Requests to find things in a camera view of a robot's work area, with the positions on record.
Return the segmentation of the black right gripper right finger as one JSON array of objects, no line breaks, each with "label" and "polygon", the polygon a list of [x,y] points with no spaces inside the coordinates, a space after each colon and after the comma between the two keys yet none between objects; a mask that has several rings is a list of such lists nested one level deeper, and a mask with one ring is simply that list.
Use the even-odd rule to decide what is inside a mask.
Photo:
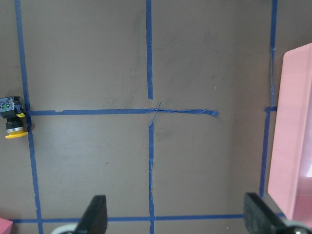
[{"label": "black right gripper right finger", "polygon": [[256,193],[245,193],[243,218],[250,234],[284,234],[286,224]]}]

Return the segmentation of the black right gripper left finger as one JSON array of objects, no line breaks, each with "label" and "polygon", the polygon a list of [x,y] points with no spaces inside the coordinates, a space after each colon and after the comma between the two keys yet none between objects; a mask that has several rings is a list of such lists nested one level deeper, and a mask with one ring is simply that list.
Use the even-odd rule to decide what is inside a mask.
[{"label": "black right gripper left finger", "polygon": [[105,234],[107,230],[107,204],[105,195],[95,195],[77,227],[77,234]]}]

